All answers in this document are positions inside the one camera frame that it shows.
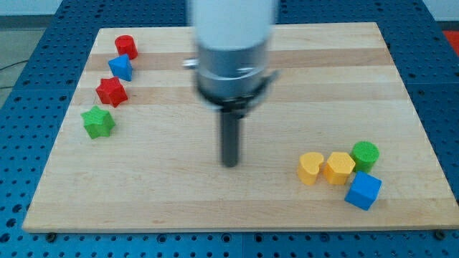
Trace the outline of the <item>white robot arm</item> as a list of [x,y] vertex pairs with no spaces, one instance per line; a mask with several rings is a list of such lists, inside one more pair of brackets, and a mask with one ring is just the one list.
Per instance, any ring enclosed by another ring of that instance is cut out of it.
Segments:
[[197,94],[219,112],[220,160],[240,158],[240,120],[266,97],[278,72],[268,74],[268,45],[276,1],[188,1],[196,56],[184,61],[194,72]]

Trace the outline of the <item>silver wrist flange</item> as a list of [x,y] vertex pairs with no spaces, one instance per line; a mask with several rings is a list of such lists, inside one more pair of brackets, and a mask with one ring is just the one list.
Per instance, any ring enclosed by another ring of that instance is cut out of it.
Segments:
[[213,109],[243,118],[268,94],[280,75],[267,73],[268,40],[237,49],[211,49],[197,45],[197,56],[183,61],[194,70],[195,88]]

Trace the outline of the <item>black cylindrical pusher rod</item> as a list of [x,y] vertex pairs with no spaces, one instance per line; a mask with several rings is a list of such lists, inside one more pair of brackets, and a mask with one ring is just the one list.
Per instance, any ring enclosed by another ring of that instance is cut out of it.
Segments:
[[221,162],[226,167],[235,167],[239,160],[240,120],[232,112],[220,114]]

